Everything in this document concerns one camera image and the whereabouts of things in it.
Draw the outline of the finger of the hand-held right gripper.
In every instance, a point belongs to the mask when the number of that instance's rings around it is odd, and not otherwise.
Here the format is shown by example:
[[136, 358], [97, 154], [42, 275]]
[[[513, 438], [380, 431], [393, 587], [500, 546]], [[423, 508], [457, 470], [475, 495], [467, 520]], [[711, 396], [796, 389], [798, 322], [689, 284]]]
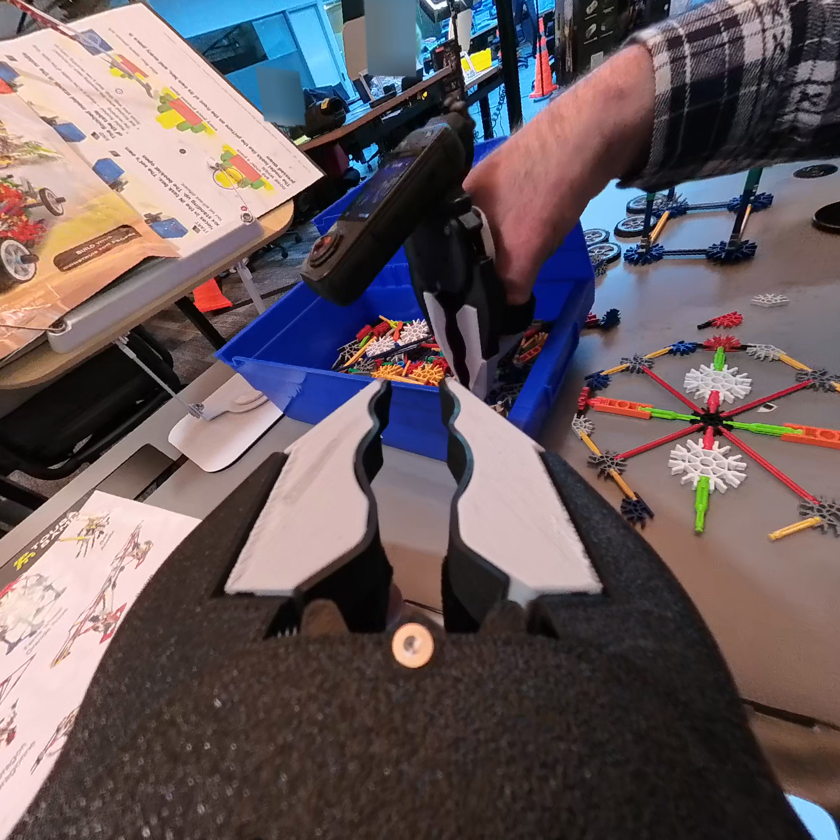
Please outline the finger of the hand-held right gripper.
[[427, 320], [457, 382], [464, 381], [464, 337], [451, 306], [431, 291], [424, 293]]
[[461, 338], [464, 341], [463, 363], [458, 373], [458, 380], [475, 396], [487, 396], [488, 362], [481, 344], [479, 314], [476, 308], [461, 308], [456, 316]]

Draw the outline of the blue plastic parts bin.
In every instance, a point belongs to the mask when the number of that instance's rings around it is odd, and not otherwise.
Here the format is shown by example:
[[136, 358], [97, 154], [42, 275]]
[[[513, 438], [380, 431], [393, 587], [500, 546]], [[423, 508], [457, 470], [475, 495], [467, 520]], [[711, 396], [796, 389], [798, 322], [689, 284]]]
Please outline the blue plastic parts bin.
[[[583, 230], [577, 224], [546, 261], [533, 290], [535, 317], [549, 324], [549, 336], [507, 416], [531, 438], [541, 434], [579, 345], [594, 302], [594, 279]], [[298, 284], [231, 339], [217, 357], [288, 418], [317, 424], [367, 385], [362, 376], [332, 367], [340, 347], [379, 316], [421, 316], [402, 248], [363, 297], [347, 308]], [[438, 389], [393, 384], [384, 444], [445, 460], [447, 440]]]

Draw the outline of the person's right forearm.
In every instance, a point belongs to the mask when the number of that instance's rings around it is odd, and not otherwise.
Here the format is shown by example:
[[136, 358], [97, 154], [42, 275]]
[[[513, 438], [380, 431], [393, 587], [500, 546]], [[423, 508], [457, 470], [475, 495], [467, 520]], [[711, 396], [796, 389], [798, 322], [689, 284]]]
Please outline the person's right forearm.
[[839, 3], [708, 2], [637, 32], [578, 87], [610, 170], [665, 186], [830, 159]]

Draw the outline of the colourful toy rod wheel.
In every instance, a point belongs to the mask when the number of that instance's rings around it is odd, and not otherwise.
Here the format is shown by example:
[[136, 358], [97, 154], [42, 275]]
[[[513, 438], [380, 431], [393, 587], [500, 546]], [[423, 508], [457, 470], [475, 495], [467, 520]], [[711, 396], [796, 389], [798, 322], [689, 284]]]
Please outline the colourful toy rod wheel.
[[[795, 373], [794, 383], [766, 397], [748, 402], [753, 378], [729, 355], [746, 354], [751, 360], [780, 363]], [[643, 376], [674, 397], [682, 411], [664, 409], [649, 402], [606, 396], [607, 387], [619, 374]], [[738, 432], [774, 438], [788, 444], [838, 449], [838, 430], [795, 423], [771, 424], [739, 421], [739, 417], [765, 402], [774, 402], [804, 392], [835, 393], [838, 374], [823, 367], [804, 364], [785, 351], [766, 343], [744, 343], [730, 334], [718, 334], [704, 342], [679, 341], [650, 353], [635, 353], [620, 364], [595, 371], [584, 378], [572, 420], [574, 435], [589, 452], [587, 465], [603, 480], [610, 480], [622, 493], [620, 512], [636, 527], [643, 528], [654, 513], [624, 478], [632, 459], [658, 449], [668, 450], [667, 468], [680, 484], [694, 494], [694, 532], [706, 530], [710, 498], [740, 488], [754, 463], [782, 484], [798, 499], [821, 498], [794, 481], [738, 436]], [[602, 413], [638, 421], [679, 424], [673, 433], [644, 444], [613, 451], [599, 448], [590, 415]], [[798, 508], [798, 519], [802, 520]]]

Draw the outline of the open colourful instruction manual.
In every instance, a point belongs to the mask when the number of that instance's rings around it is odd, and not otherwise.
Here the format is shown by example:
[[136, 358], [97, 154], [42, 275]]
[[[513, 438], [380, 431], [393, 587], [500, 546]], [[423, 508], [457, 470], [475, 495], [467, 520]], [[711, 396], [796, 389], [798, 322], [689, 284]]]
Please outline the open colourful instruction manual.
[[2, 360], [321, 170], [147, 6], [2, 42]]

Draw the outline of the pile of colourful toy pieces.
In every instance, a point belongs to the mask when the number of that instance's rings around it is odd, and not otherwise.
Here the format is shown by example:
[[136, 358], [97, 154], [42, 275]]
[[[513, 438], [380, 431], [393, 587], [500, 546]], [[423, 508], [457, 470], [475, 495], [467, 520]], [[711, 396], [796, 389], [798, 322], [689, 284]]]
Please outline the pile of colourful toy pieces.
[[[510, 413], [549, 334], [546, 321], [533, 321], [519, 342], [500, 358], [485, 398], [498, 414], [506, 417]], [[331, 370], [427, 386], [454, 376], [424, 318], [401, 321], [379, 317], [364, 325], [350, 342], [339, 347]]]

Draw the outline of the white document stand base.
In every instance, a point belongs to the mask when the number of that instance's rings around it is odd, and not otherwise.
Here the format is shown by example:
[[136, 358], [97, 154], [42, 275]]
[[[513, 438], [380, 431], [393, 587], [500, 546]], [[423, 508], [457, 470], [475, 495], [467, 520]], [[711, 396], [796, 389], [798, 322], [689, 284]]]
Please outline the white document stand base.
[[182, 404], [186, 414], [168, 437], [170, 445], [207, 474], [215, 474], [238, 461], [275, 426], [284, 413], [266, 394], [234, 374], [201, 402], [189, 402], [154, 373], [130, 347], [127, 337], [118, 346], [167, 394]]

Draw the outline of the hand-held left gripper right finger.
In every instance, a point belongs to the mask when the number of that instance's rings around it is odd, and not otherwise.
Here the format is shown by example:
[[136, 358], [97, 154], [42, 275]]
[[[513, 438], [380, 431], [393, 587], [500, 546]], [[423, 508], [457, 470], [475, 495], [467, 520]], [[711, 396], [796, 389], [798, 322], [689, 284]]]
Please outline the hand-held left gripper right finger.
[[498, 603], [599, 597], [603, 584], [544, 450], [455, 380], [439, 389], [456, 483], [442, 569], [444, 628], [475, 632]]

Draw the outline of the dark grey snowflake connector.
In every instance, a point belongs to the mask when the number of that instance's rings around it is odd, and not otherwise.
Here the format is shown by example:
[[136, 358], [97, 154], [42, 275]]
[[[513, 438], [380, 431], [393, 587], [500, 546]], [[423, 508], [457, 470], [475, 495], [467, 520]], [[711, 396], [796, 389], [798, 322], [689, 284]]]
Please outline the dark grey snowflake connector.
[[816, 500], [801, 499], [798, 511], [803, 519], [819, 519], [817, 524], [812, 525], [813, 529], [839, 538], [839, 502], [837, 500], [824, 497]]

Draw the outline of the black carton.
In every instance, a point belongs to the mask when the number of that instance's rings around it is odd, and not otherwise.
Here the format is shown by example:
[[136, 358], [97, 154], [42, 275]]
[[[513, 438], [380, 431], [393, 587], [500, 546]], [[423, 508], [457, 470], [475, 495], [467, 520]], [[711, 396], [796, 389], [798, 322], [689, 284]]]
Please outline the black carton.
[[554, 73], [569, 85], [598, 67], [637, 29], [669, 15], [670, 1], [556, 1]]

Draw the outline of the white instruction sheets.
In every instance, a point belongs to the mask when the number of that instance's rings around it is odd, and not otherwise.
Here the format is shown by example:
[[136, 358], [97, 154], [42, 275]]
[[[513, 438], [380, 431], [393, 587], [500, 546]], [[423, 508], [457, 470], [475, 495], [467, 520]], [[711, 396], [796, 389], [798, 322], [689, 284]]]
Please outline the white instruction sheets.
[[1, 599], [1, 830], [63, 750], [112, 636], [199, 520], [95, 490], [14, 562]]

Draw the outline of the grey document board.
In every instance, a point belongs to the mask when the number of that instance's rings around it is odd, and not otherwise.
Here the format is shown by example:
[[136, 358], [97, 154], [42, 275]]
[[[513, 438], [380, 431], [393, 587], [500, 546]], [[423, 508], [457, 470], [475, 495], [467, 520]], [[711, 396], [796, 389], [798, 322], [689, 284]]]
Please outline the grey document board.
[[294, 208], [294, 201], [287, 200], [190, 255], [145, 260], [63, 316], [57, 331], [48, 336], [49, 348], [62, 355], [73, 353], [151, 305], [214, 278], [283, 233]]

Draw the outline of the toy car frame with wheels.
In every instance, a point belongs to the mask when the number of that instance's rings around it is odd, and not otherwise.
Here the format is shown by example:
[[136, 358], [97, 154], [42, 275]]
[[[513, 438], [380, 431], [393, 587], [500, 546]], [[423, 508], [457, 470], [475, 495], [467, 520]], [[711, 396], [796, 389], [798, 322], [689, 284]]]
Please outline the toy car frame with wheels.
[[[599, 227], [584, 231], [585, 245], [595, 274], [601, 276], [612, 263], [623, 259], [630, 266], [649, 266], [664, 259], [704, 259], [715, 265], [735, 265], [755, 257], [757, 244], [746, 239], [751, 215], [769, 208], [774, 196], [760, 192], [762, 167], [753, 167], [745, 176], [740, 194], [727, 202], [690, 203], [674, 187], [666, 192], [646, 193], [626, 205], [627, 215], [610, 233]], [[734, 215], [728, 238], [705, 248], [667, 248], [660, 242], [669, 221], [688, 214], [727, 211]], [[616, 238], [635, 238], [635, 245], [621, 246]]]

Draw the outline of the wooden workbench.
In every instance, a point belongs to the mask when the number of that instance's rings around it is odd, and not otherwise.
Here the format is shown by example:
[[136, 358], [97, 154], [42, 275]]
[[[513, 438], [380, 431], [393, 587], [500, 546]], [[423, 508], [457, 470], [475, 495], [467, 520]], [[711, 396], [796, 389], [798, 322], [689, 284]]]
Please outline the wooden workbench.
[[[378, 144], [380, 138], [389, 132], [435, 109], [445, 98], [447, 89], [452, 87], [456, 79], [455, 71], [456, 68], [444, 68], [375, 108], [368, 108], [343, 126], [301, 143], [298, 148], [312, 153], [332, 144], [342, 144], [351, 150]], [[468, 105], [480, 104], [486, 131], [490, 130], [487, 97], [502, 82], [502, 67], [498, 62], [465, 80], [465, 100]]]

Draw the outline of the person's right hand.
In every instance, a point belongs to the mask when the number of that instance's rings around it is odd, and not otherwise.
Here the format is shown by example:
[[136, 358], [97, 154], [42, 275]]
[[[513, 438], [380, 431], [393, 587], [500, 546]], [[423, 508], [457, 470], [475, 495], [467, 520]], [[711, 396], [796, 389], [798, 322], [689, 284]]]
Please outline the person's right hand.
[[496, 272], [513, 306], [530, 299], [539, 271], [587, 203], [569, 162], [572, 150], [571, 124], [556, 98], [465, 179], [486, 218]]

